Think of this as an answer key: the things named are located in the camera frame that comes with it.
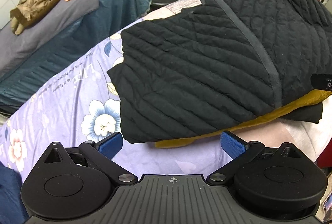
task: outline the smartphone screen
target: smartphone screen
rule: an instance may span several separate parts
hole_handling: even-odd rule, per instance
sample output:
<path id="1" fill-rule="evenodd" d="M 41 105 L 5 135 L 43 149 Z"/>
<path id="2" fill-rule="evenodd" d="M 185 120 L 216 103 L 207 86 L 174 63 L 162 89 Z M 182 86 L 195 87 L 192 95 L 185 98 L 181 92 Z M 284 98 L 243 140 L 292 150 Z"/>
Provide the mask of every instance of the smartphone screen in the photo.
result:
<path id="1" fill-rule="evenodd" d="M 324 212 L 326 213 L 332 206 L 332 192 L 328 195 L 327 199 L 323 203 Z"/>

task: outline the black quilted jacket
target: black quilted jacket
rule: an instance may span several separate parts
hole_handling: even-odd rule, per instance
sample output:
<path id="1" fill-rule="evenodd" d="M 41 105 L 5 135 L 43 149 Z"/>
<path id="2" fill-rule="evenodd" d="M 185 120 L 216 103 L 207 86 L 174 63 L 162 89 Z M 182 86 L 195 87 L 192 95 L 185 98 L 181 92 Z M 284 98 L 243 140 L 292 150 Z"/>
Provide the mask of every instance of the black quilted jacket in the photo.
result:
<path id="1" fill-rule="evenodd" d="M 131 143 L 236 126 L 307 94 L 332 73 L 332 16 L 317 0 L 201 0 L 122 31 L 108 74 Z"/>

